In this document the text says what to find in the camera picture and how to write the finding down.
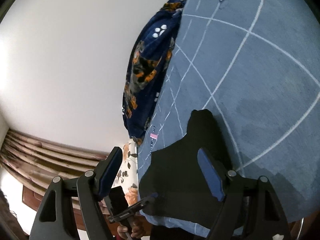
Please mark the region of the left hand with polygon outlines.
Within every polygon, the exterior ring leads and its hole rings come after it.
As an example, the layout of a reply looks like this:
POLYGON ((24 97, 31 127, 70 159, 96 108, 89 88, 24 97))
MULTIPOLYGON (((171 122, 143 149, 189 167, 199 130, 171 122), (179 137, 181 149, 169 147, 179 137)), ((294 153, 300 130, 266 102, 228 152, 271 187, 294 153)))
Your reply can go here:
POLYGON ((117 234, 122 239, 129 239, 128 235, 130 235, 131 238, 142 238, 145 233, 143 223, 137 218, 130 223, 130 229, 125 226, 125 224, 120 224, 120 226, 117 227, 117 234))

